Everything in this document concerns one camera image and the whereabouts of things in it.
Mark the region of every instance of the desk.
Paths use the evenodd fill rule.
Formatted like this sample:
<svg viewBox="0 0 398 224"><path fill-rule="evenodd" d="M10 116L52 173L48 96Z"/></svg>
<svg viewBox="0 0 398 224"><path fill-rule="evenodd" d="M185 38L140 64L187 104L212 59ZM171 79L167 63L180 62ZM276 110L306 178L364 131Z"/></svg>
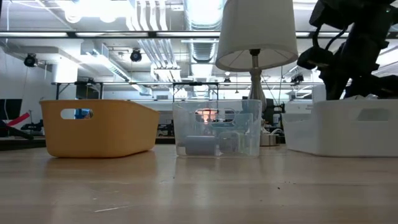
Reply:
<svg viewBox="0 0 398 224"><path fill-rule="evenodd" d="M1 223L398 223L398 159L262 149L184 159L174 146L120 159L0 152Z"/></svg>

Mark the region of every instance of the ventilation duct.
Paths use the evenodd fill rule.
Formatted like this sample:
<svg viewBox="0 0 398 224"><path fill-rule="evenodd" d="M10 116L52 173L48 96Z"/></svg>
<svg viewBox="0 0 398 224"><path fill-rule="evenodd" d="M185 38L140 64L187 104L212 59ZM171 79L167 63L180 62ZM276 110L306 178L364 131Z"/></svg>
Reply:
<svg viewBox="0 0 398 224"><path fill-rule="evenodd" d="M220 30L223 8L226 0L184 0L185 23L189 30ZM211 62L215 56L216 44L191 43L190 51L194 61Z"/></svg>
<svg viewBox="0 0 398 224"><path fill-rule="evenodd" d="M226 0L183 0L185 10L185 23L188 30L212 31L221 30L223 9ZM191 61L197 63L210 63L216 54L215 43L194 42L190 44ZM210 78L212 64L193 64L191 71L194 78ZM205 97L208 86L193 87L195 95Z"/></svg>

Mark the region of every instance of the security camera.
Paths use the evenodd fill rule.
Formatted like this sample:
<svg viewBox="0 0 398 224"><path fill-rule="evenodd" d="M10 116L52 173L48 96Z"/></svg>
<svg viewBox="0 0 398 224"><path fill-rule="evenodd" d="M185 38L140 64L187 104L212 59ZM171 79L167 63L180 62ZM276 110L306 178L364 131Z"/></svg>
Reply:
<svg viewBox="0 0 398 224"><path fill-rule="evenodd" d="M303 75L299 74L296 77L292 78L292 81L290 81L292 84L292 86L297 86L300 83L304 82L304 77Z"/></svg>
<svg viewBox="0 0 398 224"><path fill-rule="evenodd" d="M140 49L134 49L134 50L132 50L130 59L131 59L133 62L140 62L141 59L142 59L141 50L140 50Z"/></svg>
<svg viewBox="0 0 398 224"><path fill-rule="evenodd" d="M225 83L231 83L231 79L229 77L227 77L227 78L224 79L224 82Z"/></svg>
<svg viewBox="0 0 398 224"><path fill-rule="evenodd" d="M39 61L37 60L36 54L27 54L24 60L24 65L30 68L36 67L38 63Z"/></svg>

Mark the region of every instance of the table lamp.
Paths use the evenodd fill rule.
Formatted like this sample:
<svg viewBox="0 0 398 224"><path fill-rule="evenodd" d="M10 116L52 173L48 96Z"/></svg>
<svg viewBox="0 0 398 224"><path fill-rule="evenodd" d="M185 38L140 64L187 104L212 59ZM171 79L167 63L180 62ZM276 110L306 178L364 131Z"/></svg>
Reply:
<svg viewBox="0 0 398 224"><path fill-rule="evenodd" d="M266 97L261 73L298 59L292 0L229 0L224 7L223 25L216 66L229 72L250 72L249 99Z"/></svg>

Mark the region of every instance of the red object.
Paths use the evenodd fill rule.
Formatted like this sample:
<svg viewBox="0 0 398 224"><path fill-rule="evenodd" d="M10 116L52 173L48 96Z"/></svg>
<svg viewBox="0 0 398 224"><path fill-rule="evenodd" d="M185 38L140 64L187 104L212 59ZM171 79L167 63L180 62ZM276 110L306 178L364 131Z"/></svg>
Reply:
<svg viewBox="0 0 398 224"><path fill-rule="evenodd" d="M18 118L13 119L12 121L8 122L7 126L12 127L14 125L17 125L29 117L30 117L29 113L24 113L23 115L19 116Z"/></svg>

